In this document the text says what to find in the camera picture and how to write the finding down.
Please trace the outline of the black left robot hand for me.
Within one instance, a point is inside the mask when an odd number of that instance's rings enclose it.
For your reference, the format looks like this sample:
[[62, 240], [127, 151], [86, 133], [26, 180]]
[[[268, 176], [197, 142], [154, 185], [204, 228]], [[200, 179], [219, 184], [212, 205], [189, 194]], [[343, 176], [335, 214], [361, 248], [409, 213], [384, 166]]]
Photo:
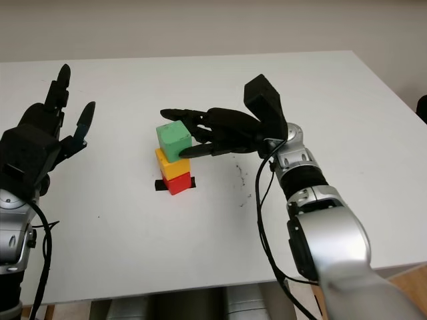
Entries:
[[35, 186], [40, 188], [39, 194], [44, 196], [50, 186], [49, 172], [62, 161], [74, 156], [87, 147], [85, 137], [91, 127], [95, 113], [95, 102], [89, 102], [82, 111], [77, 122], [77, 129], [72, 136], [60, 140], [60, 130], [63, 126], [63, 108], [67, 106], [69, 98], [69, 82], [71, 68], [64, 64], [56, 80], [50, 84], [44, 103], [35, 103], [30, 106], [20, 120], [21, 125], [30, 125], [46, 135], [52, 137], [54, 148], [46, 150], [43, 157], [43, 167], [37, 174]]

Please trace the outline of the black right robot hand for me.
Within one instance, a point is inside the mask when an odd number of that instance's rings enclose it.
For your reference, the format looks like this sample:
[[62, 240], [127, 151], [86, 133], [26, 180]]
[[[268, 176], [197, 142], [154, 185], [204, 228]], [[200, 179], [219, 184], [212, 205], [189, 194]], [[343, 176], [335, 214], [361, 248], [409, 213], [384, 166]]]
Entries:
[[179, 152], [184, 159], [227, 153], [258, 151], [267, 137], [267, 127], [241, 111], [211, 108], [208, 111], [162, 109], [162, 117], [181, 121], [199, 143]]

